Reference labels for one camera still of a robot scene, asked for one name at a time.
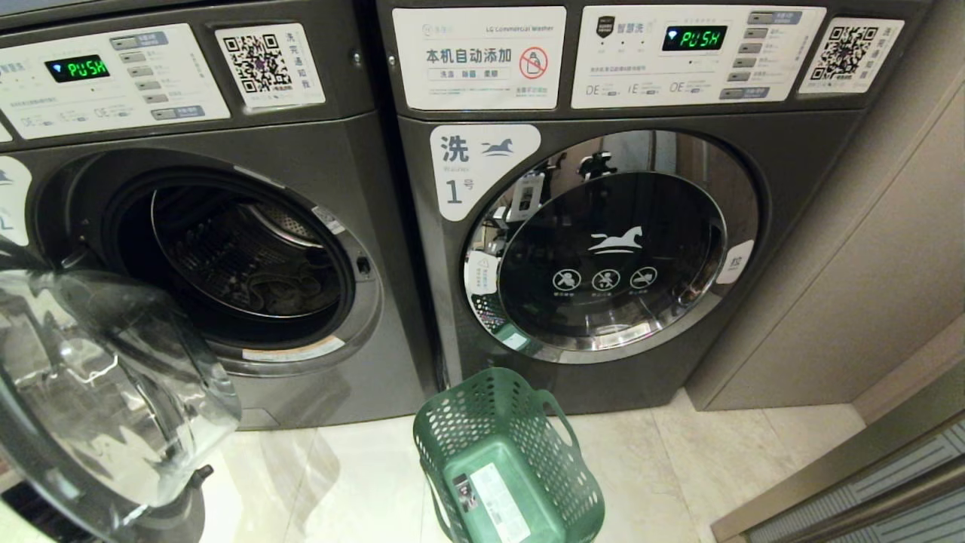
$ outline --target white horse logo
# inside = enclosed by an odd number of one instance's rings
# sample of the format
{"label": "white horse logo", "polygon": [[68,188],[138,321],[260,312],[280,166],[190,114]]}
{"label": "white horse logo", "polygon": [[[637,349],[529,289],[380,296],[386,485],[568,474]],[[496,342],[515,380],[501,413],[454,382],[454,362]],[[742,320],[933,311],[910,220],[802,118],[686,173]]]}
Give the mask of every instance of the white horse logo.
{"label": "white horse logo", "polygon": [[632,249],[641,249],[639,243],[637,243],[637,236],[643,236],[644,229],[640,226],[634,226],[633,228],[626,231],[622,236],[607,236],[606,234],[590,234],[591,238],[600,239],[603,241],[597,243],[596,245],[590,247],[590,251],[594,251],[595,254],[603,254],[608,252],[633,252]]}

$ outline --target control panel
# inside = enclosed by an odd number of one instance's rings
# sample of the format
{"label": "control panel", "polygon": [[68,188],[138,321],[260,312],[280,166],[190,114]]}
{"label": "control panel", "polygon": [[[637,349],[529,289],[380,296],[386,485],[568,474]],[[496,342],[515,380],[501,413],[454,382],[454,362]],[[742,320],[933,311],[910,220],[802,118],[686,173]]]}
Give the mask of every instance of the control panel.
{"label": "control panel", "polygon": [[572,107],[787,98],[825,8],[588,6]]}
{"label": "control panel", "polygon": [[187,24],[0,52],[0,110],[24,139],[231,116]]}

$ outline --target qr code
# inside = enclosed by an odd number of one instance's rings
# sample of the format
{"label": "qr code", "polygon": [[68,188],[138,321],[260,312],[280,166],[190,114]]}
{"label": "qr code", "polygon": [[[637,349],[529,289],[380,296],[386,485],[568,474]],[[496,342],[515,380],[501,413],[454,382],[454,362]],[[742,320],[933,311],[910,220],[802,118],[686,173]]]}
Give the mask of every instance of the qr code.
{"label": "qr code", "polygon": [[[836,26],[831,29],[811,79],[851,79],[878,34],[876,26]],[[862,72],[862,78],[868,72]]]}
{"label": "qr code", "polygon": [[232,66],[246,93],[291,89],[291,75],[274,34],[224,38]]}

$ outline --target open washer door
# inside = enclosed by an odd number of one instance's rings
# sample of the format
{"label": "open washer door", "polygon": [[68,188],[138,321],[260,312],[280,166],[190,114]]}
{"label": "open washer door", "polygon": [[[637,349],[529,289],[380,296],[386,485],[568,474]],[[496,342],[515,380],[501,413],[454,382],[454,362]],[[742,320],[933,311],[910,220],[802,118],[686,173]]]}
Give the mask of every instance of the open washer door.
{"label": "open washer door", "polygon": [[24,479],[4,498],[48,534],[198,541],[202,461],[240,415],[163,291],[99,271],[0,272],[0,466]]}
{"label": "open washer door", "polygon": [[[477,223],[465,288],[507,347],[558,363],[639,354],[694,326],[751,257],[746,169],[695,135],[634,130],[547,157]],[[481,289],[480,267],[498,268]]]}

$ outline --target basket handle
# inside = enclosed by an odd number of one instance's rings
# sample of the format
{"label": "basket handle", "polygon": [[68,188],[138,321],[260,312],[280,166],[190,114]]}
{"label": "basket handle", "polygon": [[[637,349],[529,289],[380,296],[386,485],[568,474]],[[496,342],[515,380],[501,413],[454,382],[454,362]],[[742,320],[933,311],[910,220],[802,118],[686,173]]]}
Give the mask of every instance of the basket handle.
{"label": "basket handle", "polygon": [[549,404],[549,407],[552,408],[553,413],[556,414],[556,417],[560,420],[560,422],[563,423],[566,431],[569,432],[569,440],[571,443],[573,443],[571,446],[579,451],[580,442],[576,439],[576,432],[573,432],[573,427],[569,425],[569,420],[566,420],[566,415],[563,413],[563,408],[561,408],[560,404],[557,403],[556,397],[553,396],[549,390],[537,390],[536,398],[539,401],[539,407],[541,409],[543,404]]}
{"label": "basket handle", "polygon": [[439,500],[436,498],[438,491],[435,489],[432,479],[428,476],[425,466],[423,466],[423,475],[426,476],[426,482],[428,482],[428,491],[432,495],[432,507],[435,508],[435,518],[439,522],[439,528],[442,529],[443,534],[445,534],[450,541],[455,541],[455,539],[453,539],[453,527],[451,527],[449,523],[446,522],[446,519],[442,516],[442,509],[439,508]]}

